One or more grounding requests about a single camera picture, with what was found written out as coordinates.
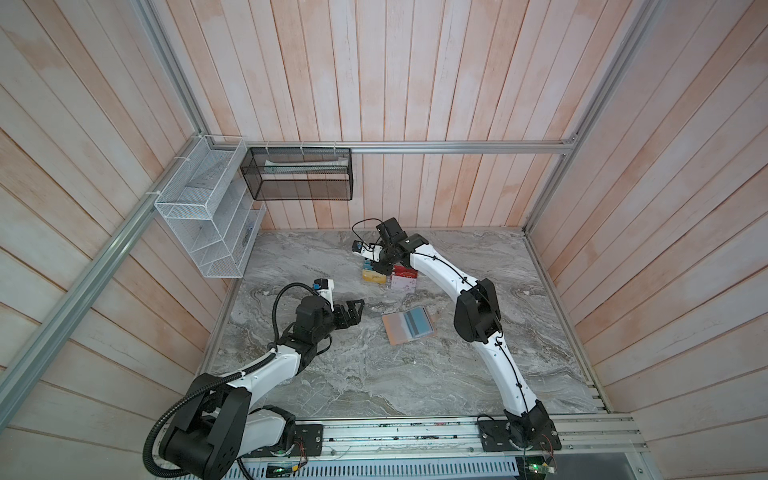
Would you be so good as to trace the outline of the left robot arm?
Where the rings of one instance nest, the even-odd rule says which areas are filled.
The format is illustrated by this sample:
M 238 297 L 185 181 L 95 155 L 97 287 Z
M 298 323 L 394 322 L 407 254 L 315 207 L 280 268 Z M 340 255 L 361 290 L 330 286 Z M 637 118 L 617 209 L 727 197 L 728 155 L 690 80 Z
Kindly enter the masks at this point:
M 319 344 L 334 331 L 358 325 L 364 306 L 362 299 L 330 304 L 310 294 L 265 355 L 224 376 L 195 378 L 151 427 L 142 450 L 145 469 L 158 478 L 221 479 L 254 450 L 291 449 L 295 416 L 280 407 L 256 404 L 306 369 L 323 353 Z

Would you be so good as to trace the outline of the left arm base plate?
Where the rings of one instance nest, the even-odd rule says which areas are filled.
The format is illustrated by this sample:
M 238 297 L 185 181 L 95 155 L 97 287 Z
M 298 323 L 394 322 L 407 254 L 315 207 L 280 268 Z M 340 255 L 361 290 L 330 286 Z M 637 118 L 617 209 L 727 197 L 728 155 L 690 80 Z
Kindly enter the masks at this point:
M 276 460 L 298 460 L 301 455 L 319 456 L 322 452 L 324 426 L 320 423 L 289 426 L 279 441 L 244 455 L 245 458 L 266 458 Z

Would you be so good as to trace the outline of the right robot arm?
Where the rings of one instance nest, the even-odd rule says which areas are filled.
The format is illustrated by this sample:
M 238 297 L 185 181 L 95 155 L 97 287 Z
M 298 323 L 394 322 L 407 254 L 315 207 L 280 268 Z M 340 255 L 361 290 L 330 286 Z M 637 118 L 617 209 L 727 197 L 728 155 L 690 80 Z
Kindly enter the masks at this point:
M 454 302 L 454 329 L 488 368 L 502 398 L 510 441 L 521 449 L 550 441 L 555 427 L 546 407 L 528 386 L 508 348 L 494 283 L 456 267 L 419 234 L 409 235 L 395 218 L 376 226 L 379 240 L 360 254 L 380 273 L 402 265 L 426 276 Z

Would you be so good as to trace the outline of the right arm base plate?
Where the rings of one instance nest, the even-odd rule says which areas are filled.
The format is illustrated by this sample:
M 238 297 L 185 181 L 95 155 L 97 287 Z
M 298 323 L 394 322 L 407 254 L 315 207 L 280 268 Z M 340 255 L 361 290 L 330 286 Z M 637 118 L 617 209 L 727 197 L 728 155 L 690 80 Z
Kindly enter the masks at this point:
M 476 425 L 484 452 L 504 451 L 559 451 L 562 443 L 555 425 L 548 420 L 540 429 L 533 433 L 529 440 L 517 438 L 511 424 L 507 420 L 495 420 L 491 417 L 478 418 Z

